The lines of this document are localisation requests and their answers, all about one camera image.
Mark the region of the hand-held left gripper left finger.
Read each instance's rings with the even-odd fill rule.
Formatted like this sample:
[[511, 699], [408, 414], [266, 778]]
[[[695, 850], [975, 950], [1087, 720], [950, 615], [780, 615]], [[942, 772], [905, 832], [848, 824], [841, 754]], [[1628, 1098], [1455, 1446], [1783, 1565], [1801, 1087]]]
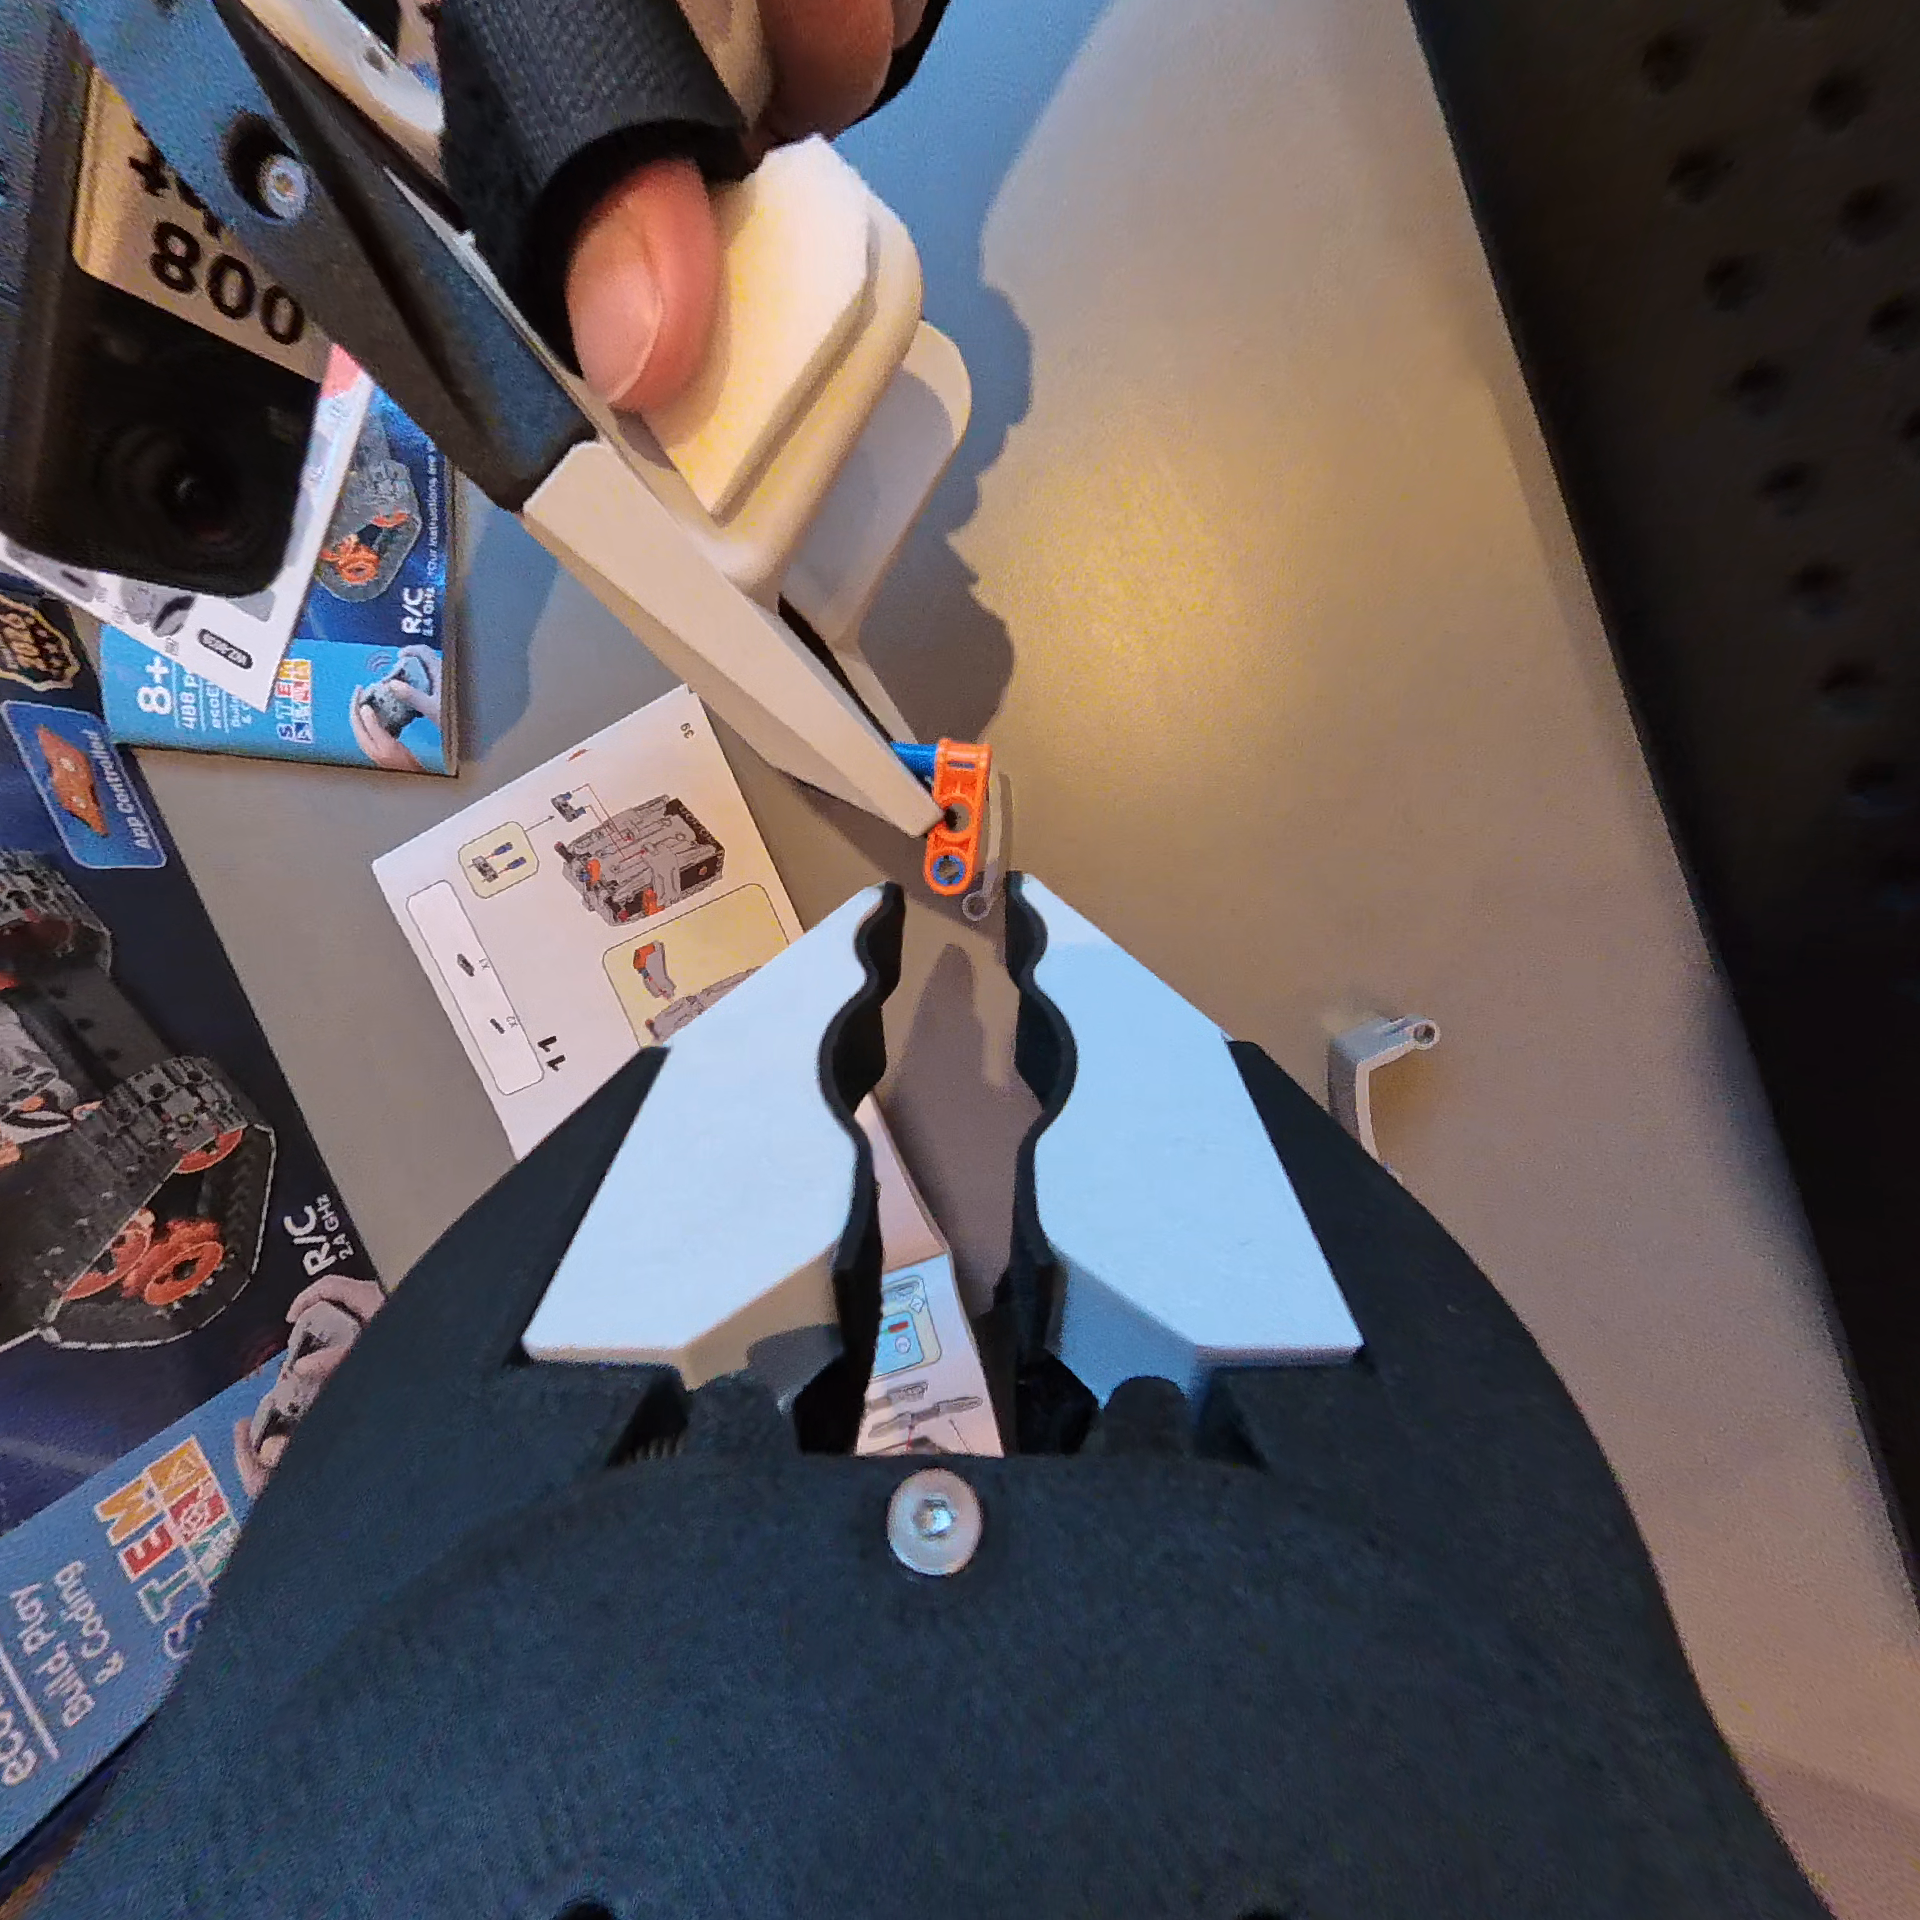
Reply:
[[751, 1373], [850, 1453], [880, 1320], [874, 1148], [905, 893], [857, 891], [642, 1061], [658, 1071], [524, 1331], [536, 1359]]

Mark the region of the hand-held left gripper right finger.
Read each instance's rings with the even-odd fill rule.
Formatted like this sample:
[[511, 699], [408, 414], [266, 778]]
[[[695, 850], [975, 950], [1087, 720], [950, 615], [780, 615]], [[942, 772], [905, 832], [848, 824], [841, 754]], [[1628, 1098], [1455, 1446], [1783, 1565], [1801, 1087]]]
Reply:
[[1346, 1363], [1354, 1312], [1228, 1034], [1044, 883], [1006, 883], [1015, 1066], [1040, 1103], [1015, 1166], [1001, 1317], [1015, 1450], [1079, 1450], [1160, 1378]]

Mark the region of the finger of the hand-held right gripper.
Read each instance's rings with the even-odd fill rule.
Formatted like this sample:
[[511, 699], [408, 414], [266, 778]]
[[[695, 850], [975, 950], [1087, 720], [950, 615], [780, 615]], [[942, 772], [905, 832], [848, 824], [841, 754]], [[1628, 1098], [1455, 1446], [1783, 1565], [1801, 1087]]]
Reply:
[[575, 443], [521, 508], [521, 523], [608, 610], [739, 732], [795, 779], [924, 836], [937, 823], [928, 790], [828, 667], [718, 563], [746, 563], [752, 584], [775, 584], [838, 477], [859, 455], [887, 452], [897, 475], [935, 486], [960, 428], [795, 428], [760, 474], [722, 542], [658, 493], [656, 464], [625, 439]]
[[911, 739], [911, 730], [863, 654], [859, 626], [967, 435], [969, 408], [960, 350], [937, 327], [916, 324], [835, 477], [823, 483], [783, 578], [783, 621], [879, 739]]

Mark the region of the orange building piece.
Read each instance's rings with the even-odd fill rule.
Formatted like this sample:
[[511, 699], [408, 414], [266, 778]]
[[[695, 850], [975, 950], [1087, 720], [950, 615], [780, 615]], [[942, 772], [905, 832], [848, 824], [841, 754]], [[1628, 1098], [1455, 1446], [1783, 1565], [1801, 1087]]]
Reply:
[[935, 896], [962, 899], [975, 884], [980, 810], [992, 782], [992, 747], [942, 736], [940, 768], [927, 790], [940, 818], [927, 835], [924, 879]]

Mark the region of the grey desk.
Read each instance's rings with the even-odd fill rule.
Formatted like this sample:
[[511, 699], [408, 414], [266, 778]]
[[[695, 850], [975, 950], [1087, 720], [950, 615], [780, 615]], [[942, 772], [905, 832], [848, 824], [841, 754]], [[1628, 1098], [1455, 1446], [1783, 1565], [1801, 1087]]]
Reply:
[[966, 443], [865, 643], [1015, 861], [1384, 1150], [1572, 1388], [1823, 1895], [1916, 1915], [1916, 1611], [1401, 5], [954, 5], [846, 150]]

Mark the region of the robot sticker sheet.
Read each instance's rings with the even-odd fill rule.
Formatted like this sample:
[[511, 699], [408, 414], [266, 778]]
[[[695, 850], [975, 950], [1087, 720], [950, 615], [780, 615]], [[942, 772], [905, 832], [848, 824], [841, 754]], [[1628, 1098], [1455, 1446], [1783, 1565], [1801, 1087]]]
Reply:
[[322, 538], [344, 493], [372, 389], [372, 378], [335, 346], [328, 354], [315, 424], [305, 455], [292, 540], [278, 575], [260, 591], [223, 598], [211, 591], [120, 578], [49, 559], [9, 540], [3, 542], [6, 572], [49, 587], [70, 605], [169, 656], [243, 703], [266, 708], [313, 584]]

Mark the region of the open building manual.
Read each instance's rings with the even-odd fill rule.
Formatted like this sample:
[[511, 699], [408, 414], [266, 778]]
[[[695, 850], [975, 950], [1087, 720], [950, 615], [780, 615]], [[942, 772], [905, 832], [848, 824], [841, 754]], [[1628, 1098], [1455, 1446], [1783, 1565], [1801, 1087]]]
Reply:
[[[674, 690], [372, 864], [515, 1162], [800, 938], [714, 723]], [[1001, 1455], [985, 1367], [879, 1099], [880, 1334], [855, 1451]]]

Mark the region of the blue instruction booklet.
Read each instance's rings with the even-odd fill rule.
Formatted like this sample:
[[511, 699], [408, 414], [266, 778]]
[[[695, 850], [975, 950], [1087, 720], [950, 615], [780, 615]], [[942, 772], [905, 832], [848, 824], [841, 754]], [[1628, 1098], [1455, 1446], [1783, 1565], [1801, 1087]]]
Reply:
[[428, 435], [372, 391], [299, 621], [264, 706], [217, 687], [184, 640], [102, 628], [103, 706], [136, 747], [322, 762], [448, 778], [444, 651], [458, 480]]

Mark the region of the blue robot kit box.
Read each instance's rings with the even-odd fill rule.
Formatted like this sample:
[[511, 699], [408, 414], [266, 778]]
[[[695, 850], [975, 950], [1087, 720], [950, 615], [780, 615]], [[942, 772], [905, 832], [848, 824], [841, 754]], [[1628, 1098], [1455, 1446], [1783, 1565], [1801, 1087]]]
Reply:
[[156, 1711], [384, 1298], [71, 612], [6, 578], [3, 1851]]

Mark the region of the black perforated office chair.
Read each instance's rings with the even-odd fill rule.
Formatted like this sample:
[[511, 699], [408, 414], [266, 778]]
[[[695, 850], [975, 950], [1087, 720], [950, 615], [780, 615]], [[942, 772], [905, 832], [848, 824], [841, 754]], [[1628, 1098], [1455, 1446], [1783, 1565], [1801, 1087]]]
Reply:
[[1411, 5], [1910, 1578], [1919, 5]]

